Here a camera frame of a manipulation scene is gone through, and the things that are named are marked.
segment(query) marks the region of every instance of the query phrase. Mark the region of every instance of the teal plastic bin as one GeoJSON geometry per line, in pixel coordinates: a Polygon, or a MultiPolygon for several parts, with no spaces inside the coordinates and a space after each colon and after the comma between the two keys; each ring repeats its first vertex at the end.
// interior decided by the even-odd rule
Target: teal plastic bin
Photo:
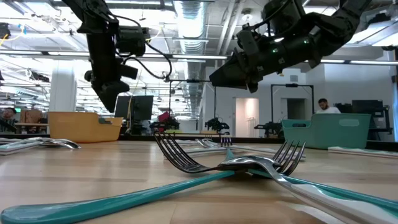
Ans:
{"type": "Polygon", "coordinates": [[[314,114],[311,121],[282,120],[285,139],[307,142],[306,147],[332,146],[364,149],[368,139],[370,114],[314,114]]]}

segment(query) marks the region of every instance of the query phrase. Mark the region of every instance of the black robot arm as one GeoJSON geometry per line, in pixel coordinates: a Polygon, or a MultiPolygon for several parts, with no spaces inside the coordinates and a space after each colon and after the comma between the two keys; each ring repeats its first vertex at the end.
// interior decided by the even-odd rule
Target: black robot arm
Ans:
{"type": "Polygon", "coordinates": [[[129,85],[121,77],[135,79],[138,70],[122,64],[116,58],[116,46],[120,53],[141,56],[145,52],[145,36],[141,27],[120,27],[103,0],[62,0],[82,21],[79,33],[86,34],[92,70],[85,79],[91,82],[105,108],[114,111],[119,93],[129,91],[129,85]]]}
{"type": "Polygon", "coordinates": [[[316,67],[323,56],[352,38],[370,2],[347,0],[332,16],[326,16],[304,13],[299,0],[269,1],[263,10],[263,22],[246,24],[237,34],[240,49],[235,48],[231,59],[210,75],[212,84],[255,92],[265,75],[281,73],[304,61],[316,67]],[[256,32],[264,24],[268,25],[268,35],[256,32]]]}

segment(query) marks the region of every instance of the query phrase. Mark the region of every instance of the computer monitor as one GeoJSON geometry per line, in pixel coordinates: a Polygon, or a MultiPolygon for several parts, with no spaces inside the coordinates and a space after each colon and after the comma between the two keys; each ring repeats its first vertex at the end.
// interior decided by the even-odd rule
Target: computer monitor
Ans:
{"type": "Polygon", "coordinates": [[[374,118],[384,117],[382,100],[353,100],[353,112],[371,114],[374,118]]]}
{"type": "Polygon", "coordinates": [[[154,96],[135,96],[133,100],[134,120],[150,120],[154,96]]]}
{"type": "Polygon", "coordinates": [[[131,96],[118,96],[114,112],[115,118],[128,119],[129,104],[132,119],[140,121],[151,119],[154,96],[133,96],[132,98],[131,96]]]}

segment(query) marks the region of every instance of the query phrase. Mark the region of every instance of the wooden table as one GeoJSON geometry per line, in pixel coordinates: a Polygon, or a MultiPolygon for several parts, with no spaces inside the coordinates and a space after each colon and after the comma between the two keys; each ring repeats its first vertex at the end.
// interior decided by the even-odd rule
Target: wooden table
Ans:
{"type": "MultiPolygon", "coordinates": [[[[200,177],[174,168],[154,142],[84,144],[83,149],[31,149],[0,157],[0,210],[125,194],[200,177]]],[[[259,147],[278,148],[278,145],[259,147]]],[[[396,159],[306,150],[292,176],[398,200],[396,159]]],[[[213,166],[224,155],[195,158],[213,166]]],[[[271,180],[240,175],[186,190],[85,223],[341,223],[303,205],[271,180]]]]}

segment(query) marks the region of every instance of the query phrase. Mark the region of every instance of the man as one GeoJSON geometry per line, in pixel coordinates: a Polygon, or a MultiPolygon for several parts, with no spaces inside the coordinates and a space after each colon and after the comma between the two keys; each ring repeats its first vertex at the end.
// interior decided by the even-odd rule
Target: man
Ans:
{"type": "Polygon", "coordinates": [[[322,98],[318,100],[318,104],[321,109],[318,110],[317,113],[340,113],[340,110],[338,110],[338,108],[335,108],[334,106],[329,106],[327,99],[322,98]]]}
{"type": "Polygon", "coordinates": [[[17,111],[14,108],[6,108],[2,112],[1,116],[1,125],[0,125],[0,132],[5,132],[5,131],[12,131],[9,127],[7,127],[6,124],[9,124],[11,126],[14,126],[15,124],[15,119],[14,115],[17,114],[17,111]]]}

